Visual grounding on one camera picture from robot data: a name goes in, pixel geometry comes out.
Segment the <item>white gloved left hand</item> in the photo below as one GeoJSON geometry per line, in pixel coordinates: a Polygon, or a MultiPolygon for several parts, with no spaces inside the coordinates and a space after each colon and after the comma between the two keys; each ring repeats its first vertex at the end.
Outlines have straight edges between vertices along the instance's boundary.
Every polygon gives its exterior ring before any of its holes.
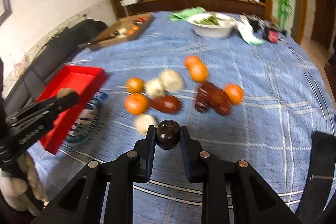
{"type": "Polygon", "coordinates": [[[29,152],[25,152],[24,159],[21,161],[25,167],[27,181],[14,177],[12,174],[1,169],[1,193],[6,203],[16,211],[29,211],[34,217],[38,210],[31,201],[23,198],[22,195],[31,189],[34,197],[40,200],[44,205],[49,203],[48,196],[44,186],[39,178],[35,163],[29,152]]]}

